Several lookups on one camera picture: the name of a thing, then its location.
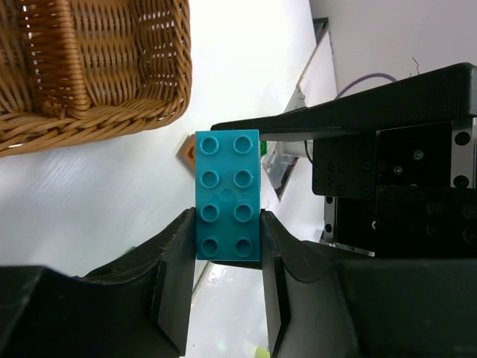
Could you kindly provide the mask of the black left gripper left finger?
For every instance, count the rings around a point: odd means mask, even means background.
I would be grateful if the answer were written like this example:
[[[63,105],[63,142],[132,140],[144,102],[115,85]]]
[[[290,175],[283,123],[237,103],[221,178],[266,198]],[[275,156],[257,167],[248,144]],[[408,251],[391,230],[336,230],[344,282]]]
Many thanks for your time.
[[[195,210],[83,277],[1,268],[3,357],[181,357],[195,274]]]

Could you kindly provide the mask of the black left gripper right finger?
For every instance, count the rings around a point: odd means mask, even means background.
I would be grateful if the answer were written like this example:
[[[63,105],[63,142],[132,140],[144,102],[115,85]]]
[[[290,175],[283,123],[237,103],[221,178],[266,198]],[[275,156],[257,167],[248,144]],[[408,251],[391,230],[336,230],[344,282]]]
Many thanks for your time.
[[[394,260],[301,241],[260,215],[273,357],[474,357],[475,260]]]

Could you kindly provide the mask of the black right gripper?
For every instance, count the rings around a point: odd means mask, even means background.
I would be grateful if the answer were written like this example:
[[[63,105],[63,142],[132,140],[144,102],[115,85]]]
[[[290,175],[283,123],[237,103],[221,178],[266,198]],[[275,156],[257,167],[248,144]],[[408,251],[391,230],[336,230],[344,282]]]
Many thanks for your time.
[[[318,139],[312,189],[324,198],[322,242],[387,258],[470,258],[476,121],[467,118],[475,116],[476,67],[458,63],[212,129],[257,129],[267,141]]]

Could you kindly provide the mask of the teal 2x4 lego brick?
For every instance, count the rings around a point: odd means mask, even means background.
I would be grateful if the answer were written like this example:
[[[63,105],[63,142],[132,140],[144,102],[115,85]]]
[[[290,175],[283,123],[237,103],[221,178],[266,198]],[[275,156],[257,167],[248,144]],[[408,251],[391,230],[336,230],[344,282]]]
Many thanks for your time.
[[[257,130],[195,133],[197,258],[260,261]]]

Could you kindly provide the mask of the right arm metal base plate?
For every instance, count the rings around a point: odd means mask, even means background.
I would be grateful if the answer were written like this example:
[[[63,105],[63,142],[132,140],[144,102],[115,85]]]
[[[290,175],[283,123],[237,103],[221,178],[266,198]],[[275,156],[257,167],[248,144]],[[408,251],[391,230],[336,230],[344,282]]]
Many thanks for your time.
[[[268,152],[265,156],[261,156],[262,168],[268,176],[278,201],[281,201],[291,173],[300,157],[289,142],[266,142]]]

